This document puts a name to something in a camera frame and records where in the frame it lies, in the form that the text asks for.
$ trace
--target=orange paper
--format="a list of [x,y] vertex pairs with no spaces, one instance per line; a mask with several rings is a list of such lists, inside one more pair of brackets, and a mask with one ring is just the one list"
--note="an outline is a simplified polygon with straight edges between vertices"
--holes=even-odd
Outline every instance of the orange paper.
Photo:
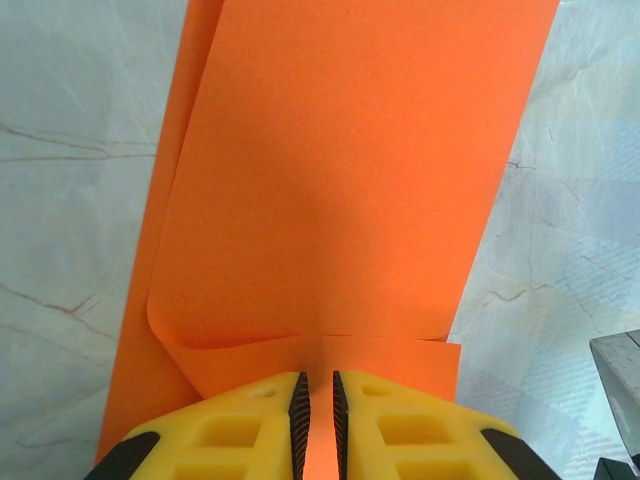
[[324,479],[331,370],[452,398],[458,349],[439,340],[556,3],[191,0],[101,452],[304,370],[305,478]]

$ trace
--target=square hole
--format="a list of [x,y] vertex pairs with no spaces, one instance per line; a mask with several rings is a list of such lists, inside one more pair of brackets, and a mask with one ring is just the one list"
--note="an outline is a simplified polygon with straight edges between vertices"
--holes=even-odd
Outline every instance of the square hole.
[[477,480],[469,465],[452,462],[399,462],[396,470],[400,480]]
[[248,416],[213,417],[198,432],[198,447],[251,448],[260,431],[260,418]]
[[451,443],[439,420],[422,414],[383,415],[378,427],[387,445],[430,445]]
[[178,465],[172,480],[243,480],[243,465]]

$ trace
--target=gray metal object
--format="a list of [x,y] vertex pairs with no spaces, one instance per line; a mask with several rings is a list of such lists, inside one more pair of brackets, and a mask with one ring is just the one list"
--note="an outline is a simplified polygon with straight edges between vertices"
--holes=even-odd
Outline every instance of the gray metal object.
[[640,468],[640,330],[590,345],[622,441]]

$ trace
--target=white marble surface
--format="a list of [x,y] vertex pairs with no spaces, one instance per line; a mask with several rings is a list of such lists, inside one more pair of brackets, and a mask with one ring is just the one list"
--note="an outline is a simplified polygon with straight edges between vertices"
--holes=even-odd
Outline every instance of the white marble surface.
[[[0,0],[0,479],[90,469],[184,0]],[[560,5],[459,309],[459,400],[564,479],[624,449],[587,342],[640,328],[640,3]]]

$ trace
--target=black rubber edge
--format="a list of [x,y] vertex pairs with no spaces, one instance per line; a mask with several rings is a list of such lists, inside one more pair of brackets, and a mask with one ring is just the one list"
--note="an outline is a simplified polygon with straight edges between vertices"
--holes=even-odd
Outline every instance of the black rubber edge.
[[309,397],[309,379],[301,373],[293,389],[289,404],[289,431],[291,434],[291,467],[293,480],[302,480],[304,460],[309,440],[311,422],[311,400]]
[[518,480],[560,480],[524,440],[494,429],[482,435]]
[[636,480],[636,476],[626,463],[601,458],[593,480]]
[[349,450],[349,403],[340,372],[333,372],[333,427],[336,431],[338,473],[347,480],[347,454]]
[[158,433],[144,432],[120,442],[85,480],[129,480],[159,441]]

